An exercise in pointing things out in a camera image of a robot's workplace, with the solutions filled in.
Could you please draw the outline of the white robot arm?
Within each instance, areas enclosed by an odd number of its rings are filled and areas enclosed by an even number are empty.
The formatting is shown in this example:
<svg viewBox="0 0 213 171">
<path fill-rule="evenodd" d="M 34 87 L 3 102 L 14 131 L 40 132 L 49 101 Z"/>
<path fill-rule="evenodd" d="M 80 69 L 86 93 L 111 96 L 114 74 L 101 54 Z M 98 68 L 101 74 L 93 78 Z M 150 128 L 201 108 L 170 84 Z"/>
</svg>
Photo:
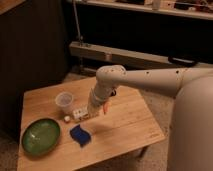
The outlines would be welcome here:
<svg viewBox="0 0 213 171">
<path fill-rule="evenodd" d="M 213 67 L 128 70 L 122 65 L 97 69 L 88 98 L 94 115 L 120 86 L 154 95 L 154 112 L 169 102 L 166 171 L 213 171 Z"/>
</svg>

